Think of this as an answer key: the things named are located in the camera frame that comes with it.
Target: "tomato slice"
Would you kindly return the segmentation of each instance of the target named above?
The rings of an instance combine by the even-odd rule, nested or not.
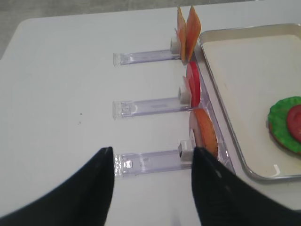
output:
[[[196,62],[191,61],[187,65],[186,78],[191,90],[191,107],[197,107],[201,100],[201,86]]]
[[[296,105],[288,111],[286,124],[293,138],[301,142],[301,105]]]

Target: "table surface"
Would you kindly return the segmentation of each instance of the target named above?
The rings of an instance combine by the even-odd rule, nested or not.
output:
[[[300,7],[298,0],[265,0],[195,8],[205,31],[298,23]],[[182,10],[187,17],[189,8]],[[174,27],[176,8],[30,19],[19,25],[0,61],[0,216],[58,186],[101,147],[154,152],[173,150],[188,138],[188,112],[112,117],[114,100],[176,96],[186,71],[180,61],[112,63],[113,52],[166,49]],[[237,175],[301,209],[301,182],[258,183],[244,174],[200,59]],[[106,225],[199,225],[190,185],[190,170],[117,179]]]

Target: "metal tray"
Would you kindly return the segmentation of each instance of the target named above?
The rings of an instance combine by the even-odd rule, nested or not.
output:
[[[272,105],[301,96],[300,24],[207,31],[199,41],[246,172],[301,178],[301,156],[278,146],[267,127]]]

